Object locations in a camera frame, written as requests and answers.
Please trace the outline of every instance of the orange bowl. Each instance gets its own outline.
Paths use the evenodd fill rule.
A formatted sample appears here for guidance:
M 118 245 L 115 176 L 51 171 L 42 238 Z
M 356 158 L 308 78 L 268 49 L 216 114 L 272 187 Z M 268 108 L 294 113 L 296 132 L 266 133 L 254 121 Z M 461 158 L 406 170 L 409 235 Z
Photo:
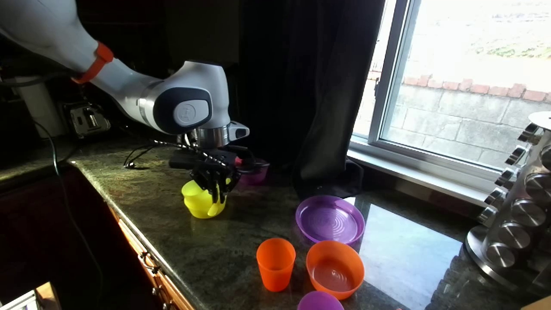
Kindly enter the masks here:
M 346 300 L 363 283 L 363 264 L 359 256 L 339 242 L 315 244 L 306 254 L 306 271 L 316 292 Z

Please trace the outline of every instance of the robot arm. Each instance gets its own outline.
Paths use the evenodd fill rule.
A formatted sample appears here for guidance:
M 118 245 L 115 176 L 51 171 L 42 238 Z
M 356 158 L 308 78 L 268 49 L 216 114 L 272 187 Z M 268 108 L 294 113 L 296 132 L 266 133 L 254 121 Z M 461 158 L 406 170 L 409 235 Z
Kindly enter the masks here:
M 223 147 L 249 133 L 227 116 L 222 68 L 185 63 L 166 80 L 139 75 L 86 34 L 73 0 L 0 0 L 0 34 L 73 73 L 84 73 L 80 80 L 115 99 L 127 118 L 160 133 L 191 133 L 201 149 Z

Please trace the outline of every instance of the brick wall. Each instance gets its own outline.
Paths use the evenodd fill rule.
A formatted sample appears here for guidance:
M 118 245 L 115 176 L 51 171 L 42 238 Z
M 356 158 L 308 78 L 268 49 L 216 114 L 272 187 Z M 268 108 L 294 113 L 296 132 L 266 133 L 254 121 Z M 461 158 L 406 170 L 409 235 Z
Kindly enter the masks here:
M 502 168 L 528 116 L 549 109 L 549 92 L 523 85 L 497 89 L 471 80 L 406 78 L 385 139 Z

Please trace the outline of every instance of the window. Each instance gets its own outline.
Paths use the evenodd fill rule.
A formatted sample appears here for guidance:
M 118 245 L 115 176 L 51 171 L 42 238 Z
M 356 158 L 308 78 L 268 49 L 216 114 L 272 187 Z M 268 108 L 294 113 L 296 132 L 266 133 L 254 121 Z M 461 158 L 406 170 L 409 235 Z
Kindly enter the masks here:
M 351 158 L 482 206 L 551 109 L 551 3 L 385 3 Z

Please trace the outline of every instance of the granite countertop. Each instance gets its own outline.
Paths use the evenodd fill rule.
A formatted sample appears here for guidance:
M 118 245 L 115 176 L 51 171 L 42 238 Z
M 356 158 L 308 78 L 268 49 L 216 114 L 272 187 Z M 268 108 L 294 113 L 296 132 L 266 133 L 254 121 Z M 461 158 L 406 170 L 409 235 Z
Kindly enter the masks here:
M 308 245 L 292 228 L 299 202 L 290 187 L 237 187 L 218 218 L 197 221 L 179 194 L 187 171 L 168 168 L 172 149 L 154 149 L 139 159 L 137 170 L 123 170 L 129 151 L 92 147 L 68 163 L 160 261 L 194 309 L 296 309 L 311 292 L 304 271 Z M 364 283 L 342 302 L 344 309 L 519 309 L 463 252 L 470 223 L 380 187 L 347 201 L 366 220 L 366 232 L 359 247 Z M 290 287 L 277 295 L 261 288 L 254 263 L 256 247 L 272 237 L 287 238 L 297 254 Z

